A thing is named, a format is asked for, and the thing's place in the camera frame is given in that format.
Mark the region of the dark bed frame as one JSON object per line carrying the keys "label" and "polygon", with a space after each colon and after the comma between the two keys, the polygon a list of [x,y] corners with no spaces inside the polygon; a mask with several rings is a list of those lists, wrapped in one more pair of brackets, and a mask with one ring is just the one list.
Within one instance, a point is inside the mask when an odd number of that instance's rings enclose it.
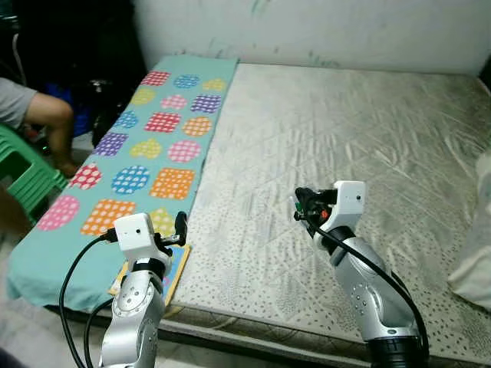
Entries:
{"label": "dark bed frame", "polygon": [[371,358],[347,309],[322,307],[277,310],[252,306],[248,312],[172,306],[159,327],[162,340],[211,348],[301,368],[371,368]]}

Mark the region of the blue children's board book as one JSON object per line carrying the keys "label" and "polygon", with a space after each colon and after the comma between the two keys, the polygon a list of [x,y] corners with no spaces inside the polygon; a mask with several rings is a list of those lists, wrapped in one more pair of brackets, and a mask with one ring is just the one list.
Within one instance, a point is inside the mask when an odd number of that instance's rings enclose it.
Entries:
{"label": "blue children's board book", "polygon": [[[170,302],[174,297],[176,285],[181,279],[183,269],[185,269],[187,258],[189,258],[189,253],[192,251],[192,245],[173,245],[170,246],[170,249],[173,252],[171,265],[168,267],[168,272],[167,274],[165,274],[165,277],[163,279],[162,297],[165,307],[168,307],[170,305]],[[120,284],[122,284],[122,281],[126,277],[126,274],[127,272],[129,272],[129,270],[130,266],[127,264],[124,264],[123,267],[120,268],[118,276],[108,290],[109,294],[113,295],[113,297],[118,294],[120,290]]]}

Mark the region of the person in grey shorts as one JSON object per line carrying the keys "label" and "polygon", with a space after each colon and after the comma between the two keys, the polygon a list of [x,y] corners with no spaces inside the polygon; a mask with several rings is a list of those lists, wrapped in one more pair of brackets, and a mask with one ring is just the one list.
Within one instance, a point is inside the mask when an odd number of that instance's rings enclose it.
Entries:
{"label": "person in grey shorts", "polygon": [[74,113],[68,103],[0,77],[0,123],[17,132],[43,127],[54,166],[67,178],[76,174],[78,164],[71,158]]}

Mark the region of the white printed pillow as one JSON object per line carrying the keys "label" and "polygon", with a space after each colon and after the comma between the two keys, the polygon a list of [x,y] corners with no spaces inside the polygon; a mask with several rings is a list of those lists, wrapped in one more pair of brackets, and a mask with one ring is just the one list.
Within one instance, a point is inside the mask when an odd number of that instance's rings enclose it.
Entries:
{"label": "white printed pillow", "polygon": [[488,228],[474,228],[457,252],[456,265],[448,283],[457,297],[466,299],[485,310],[491,309],[491,232]]}

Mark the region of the green plastic stool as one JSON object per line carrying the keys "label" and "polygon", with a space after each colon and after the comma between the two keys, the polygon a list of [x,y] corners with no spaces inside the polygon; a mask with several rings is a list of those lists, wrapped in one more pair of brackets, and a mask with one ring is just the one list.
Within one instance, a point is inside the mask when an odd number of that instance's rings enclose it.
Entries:
{"label": "green plastic stool", "polygon": [[50,194],[60,192],[68,183],[28,141],[11,127],[0,125],[0,186],[5,179],[9,179],[6,189],[31,223],[49,206]]}

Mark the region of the teal polka pattern blanket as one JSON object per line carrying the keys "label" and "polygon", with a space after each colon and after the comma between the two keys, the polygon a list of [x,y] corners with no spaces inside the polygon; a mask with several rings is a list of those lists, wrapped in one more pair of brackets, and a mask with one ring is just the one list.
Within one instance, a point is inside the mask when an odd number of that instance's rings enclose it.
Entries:
{"label": "teal polka pattern blanket", "polygon": [[152,67],[34,230],[6,276],[11,298],[88,311],[109,298],[125,255],[101,241],[114,221],[147,214],[158,234],[192,210],[194,193],[238,62],[168,56]]}

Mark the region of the grey patterned mattress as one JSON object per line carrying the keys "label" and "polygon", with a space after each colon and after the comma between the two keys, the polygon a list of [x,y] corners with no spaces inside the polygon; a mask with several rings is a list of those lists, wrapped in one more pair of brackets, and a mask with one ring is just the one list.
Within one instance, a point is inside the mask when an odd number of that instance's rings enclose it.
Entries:
{"label": "grey patterned mattress", "polygon": [[489,141],[485,98],[467,76],[239,64],[168,309],[347,309],[357,326],[328,255],[292,221],[290,196],[299,186],[364,181],[355,231],[408,286],[433,368],[489,364],[487,314],[447,281],[473,223],[476,162]]}

